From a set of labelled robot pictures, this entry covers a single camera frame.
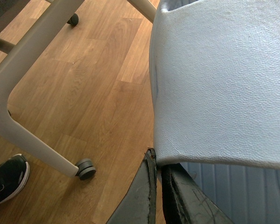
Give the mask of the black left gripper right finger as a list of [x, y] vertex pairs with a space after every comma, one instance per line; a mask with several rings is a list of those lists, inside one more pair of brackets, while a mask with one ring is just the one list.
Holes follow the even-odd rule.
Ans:
[[181, 164], [161, 168], [162, 208], [167, 224], [232, 224]]

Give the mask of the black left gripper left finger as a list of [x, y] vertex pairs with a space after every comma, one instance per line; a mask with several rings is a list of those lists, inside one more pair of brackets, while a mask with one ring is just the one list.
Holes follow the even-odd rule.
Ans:
[[108, 224], [155, 224], [157, 196], [156, 154], [145, 152], [137, 173]]

